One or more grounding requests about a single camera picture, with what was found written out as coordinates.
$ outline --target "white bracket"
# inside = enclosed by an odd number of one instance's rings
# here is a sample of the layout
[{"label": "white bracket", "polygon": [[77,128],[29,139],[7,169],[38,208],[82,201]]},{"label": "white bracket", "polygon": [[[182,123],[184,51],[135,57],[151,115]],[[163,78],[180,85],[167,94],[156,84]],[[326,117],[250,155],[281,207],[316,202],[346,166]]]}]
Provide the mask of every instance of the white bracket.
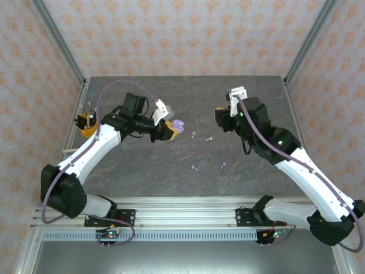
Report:
[{"label": "white bracket", "polygon": [[247,98],[247,91],[244,87],[236,87],[231,89],[229,94],[229,100],[230,100],[230,116],[235,117],[238,114],[237,110],[237,104],[238,99],[234,98],[233,96],[238,95],[242,100]]},{"label": "white bracket", "polygon": [[166,105],[160,99],[155,102],[157,106],[157,110],[153,113],[152,118],[155,123],[155,126],[159,124],[161,119],[169,120],[174,116],[174,112],[169,105]]}]

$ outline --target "metal base plate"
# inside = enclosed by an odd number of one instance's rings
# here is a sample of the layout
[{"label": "metal base plate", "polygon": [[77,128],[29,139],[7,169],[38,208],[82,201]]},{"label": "metal base plate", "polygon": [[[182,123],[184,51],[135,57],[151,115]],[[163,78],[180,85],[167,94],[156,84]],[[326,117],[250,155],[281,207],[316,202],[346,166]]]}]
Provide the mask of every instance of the metal base plate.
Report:
[{"label": "metal base plate", "polygon": [[[236,222],[238,227],[270,227],[274,225],[274,222],[267,218],[260,221],[256,219],[252,208],[237,208]],[[275,226],[286,226],[286,223],[276,221]]]},{"label": "metal base plate", "polygon": [[[136,219],[136,211],[134,209],[117,209],[117,219],[125,221],[134,227]],[[119,223],[100,220],[90,216],[86,216],[84,222],[85,227],[109,227],[112,224],[115,225],[116,227],[120,227]]]}]

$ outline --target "purple object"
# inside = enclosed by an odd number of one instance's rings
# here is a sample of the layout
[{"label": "purple object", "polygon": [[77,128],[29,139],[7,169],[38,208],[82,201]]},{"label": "purple object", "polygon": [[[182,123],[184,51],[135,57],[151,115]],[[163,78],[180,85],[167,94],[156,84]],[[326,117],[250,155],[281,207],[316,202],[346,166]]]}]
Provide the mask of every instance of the purple object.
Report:
[{"label": "purple object", "polygon": [[181,120],[174,120],[172,121],[172,127],[177,130],[179,134],[181,134],[184,131],[184,122]]}]

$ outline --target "metal frame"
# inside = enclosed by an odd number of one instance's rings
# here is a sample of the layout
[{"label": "metal frame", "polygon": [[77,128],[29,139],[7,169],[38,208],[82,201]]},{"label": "metal frame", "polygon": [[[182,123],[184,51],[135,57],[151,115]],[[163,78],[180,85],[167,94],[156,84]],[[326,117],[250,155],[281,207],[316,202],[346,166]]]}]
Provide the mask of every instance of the metal frame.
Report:
[{"label": "metal frame", "polygon": [[70,70],[76,80],[79,82],[79,84],[84,84],[85,78],[76,63],[74,57],[71,54],[71,51],[68,49],[67,44],[62,38],[62,35],[60,31],[58,30],[55,22],[53,21],[46,5],[42,0],[31,0],[34,9],[38,12],[40,18],[44,22],[44,25],[46,26],[49,34],[51,35],[52,39],[56,43],[58,49],[60,50],[62,56],[64,57],[64,60],[70,67]]},{"label": "metal frame", "polygon": [[[79,104],[83,104],[88,89],[88,81],[82,75],[82,72],[75,62],[70,50],[63,40],[55,22],[53,21],[48,9],[42,0],[32,0],[34,8],[44,21],[50,35],[60,49],[62,56],[69,65],[74,77],[82,85],[79,92],[78,101],[74,107],[72,118],[80,113]],[[327,19],[338,0],[327,0],[323,6],[317,20],[310,30],[306,40],[304,41],[298,55],[291,65],[288,74],[284,78],[284,88],[289,101],[290,109],[297,128],[299,139],[305,146],[302,131],[299,126],[298,118],[294,109],[293,101],[290,96],[289,84],[294,79],[301,64],[305,60],[312,45],[317,39],[320,31],[323,29]],[[64,143],[64,150],[71,148],[75,136],[76,128],[69,124],[67,138]],[[120,208],[137,209],[137,219],[135,227],[138,230],[156,231],[164,229],[204,229],[215,230],[223,229],[227,231],[237,231],[242,227],[236,226],[234,209],[239,206],[252,207],[259,198],[242,198],[242,197],[224,197],[224,198],[113,198]],[[299,204],[312,204],[307,197],[286,197],[281,198],[284,202],[292,202]],[[37,208],[31,223],[29,235],[26,240],[25,247],[20,256],[19,264],[16,270],[17,274],[32,273],[38,252],[42,243],[45,231],[61,229],[85,230],[93,228],[85,228],[83,226],[84,218],[77,217],[75,219],[64,218],[51,225],[42,223],[41,209]],[[59,213],[51,208],[47,209],[47,217],[58,216]],[[352,259],[348,252],[341,247],[332,248],[334,257],[340,274],[358,273],[356,262]]]},{"label": "metal frame", "polygon": [[[119,208],[137,210],[135,229],[138,233],[165,233],[166,231],[199,230],[202,233],[252,231],[257,227],[237,227],[235,209],[252,207],[259,197],[206,197],[206,198],[112,198]],[[312,205],[307,197],[282,197],[284,202]],[[47,208],[48,218],[58,216],[52,208]],[[43,235],[57,231],[59,233],[78,233],[95,230],[83,226],[84,217],[69,219],[67,217],[43,224],[41,208],[37,208],[31,223],[25,248],[21,254],[16,274],[32,273]],[[334,258],[340,274],[359,273],[356,262],[340,246],[332,247]]]},{"label": "metal frame", "polygon": [[26,244],[19,258],[16,274],[29,274],[33,272],[42,243],[44,231],[40,229],[29,231]]},{"label": "metal frame", "polygon": [[308,52],[312,48],[312,45],[317,40],[317,37],[321,30],[323,29],[327,19],[331,16],[334,7],[336,6],[338,0],[327,0],[325,5],[323,6],[321,12],[318,15],[317,20],[315,21],[313,27],[308,33],[307,38],[303,42],[297,57],[295,57],[293,64],[291,65],[286,77],[285,83],[289,85],[291,81],[294,79],[295,74],[298,72],[301,64],[304,62]]},{"label": "metal frame", "polygon": [[297,133],[298,133],[299,141],[301,141],[302,146],[304,148],[306,148],[306,143],[304,142],[304,137],[303,137],[303,133],[302,133],[302,130],[301,130],[301,126],[299,124],[297,112],[295,111],[294,103],[293,103],[293,100],[291,98],[290,89],[286,85],[284,79],[283,78],[281,78],[281,79],[283,80],[283,86],[284,86],[286,98],[287,98],[287,101],[289,103],[291,116],[293,116],[294,125],[295,125],[295,129],[297,130]]},{"label": "metal frame", "polygon": [[68,124],[67,135],[66,135],[66,139],[64,141],[64,145],[63,145],[63,149],[62,149],[62,152],[61,152],[60,159],[62,158],[64,150],[69,150],[69,149],[72,148],[72,144],[73,144],[74,139],[75,139],[75,133],[77,131],[77,128],[74,126],[73,119],[76,115],[80,115],[81,112],[82,112],[82,110],[79,106],[84,104],[85,97],[86,97],[86,92],[87,92],[87,89],[89,87],[89,85],[88,85],[89,81],[90,81],[90,79],[88,78],[86,80],[85,84],[83,84],[80,87],[79,96],[78,96],[77,101],[75,102],[74,110],[72,112],[72,116],[71,116],[70,122]]}]

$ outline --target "gray marble tabletop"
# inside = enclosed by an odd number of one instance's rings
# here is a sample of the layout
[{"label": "gray marble tabletop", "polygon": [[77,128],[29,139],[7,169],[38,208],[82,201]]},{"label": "gray marble tabletop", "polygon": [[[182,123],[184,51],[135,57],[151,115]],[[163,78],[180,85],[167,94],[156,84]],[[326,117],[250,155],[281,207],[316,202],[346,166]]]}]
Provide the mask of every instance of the gray marble tabletop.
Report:
[{"label": "gray marble tabletop", "polygon": [[[109,83],[124,77],[92,77],[84,106],[93,106]],[[241,139],[223,133],[214,119],[214,109],[227,107],[225,94],[244,86],[249,97],[267,106],[273,125],[297,135],[289,103],[279,76],[136,76],[175,111],[173,119],[185,122],[185,130],[171,142],[151,143],[126,138],[111,150],[88,176],[84,188],[89,194],[130,197],[179,196],[302,196],[303,192],[281,171],[254,152],[245,155]],[[126,92],[145,95],[131,84],[112,86],[102,101],[102,115],[123,104]],[[150,99],[151,115],[155,109]],[[85,138],[76,132],[73,147]]]}]

